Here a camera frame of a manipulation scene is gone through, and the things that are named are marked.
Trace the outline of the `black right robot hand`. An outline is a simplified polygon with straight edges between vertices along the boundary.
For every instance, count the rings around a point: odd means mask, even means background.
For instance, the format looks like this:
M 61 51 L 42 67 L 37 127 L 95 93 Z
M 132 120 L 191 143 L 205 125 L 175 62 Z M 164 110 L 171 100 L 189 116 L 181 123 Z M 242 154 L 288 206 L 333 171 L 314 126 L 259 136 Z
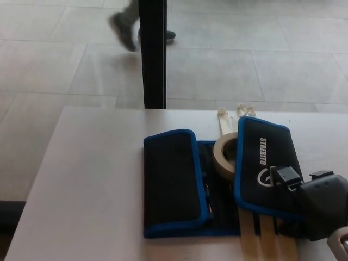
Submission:
M 291 197 L 297 221 L 283 221 L 278 232 L 318 241 L 347 226 L 347 179 L 333 171 L 317 171 L 304 182 L 292 167 L 272 167 L 270 176 Z

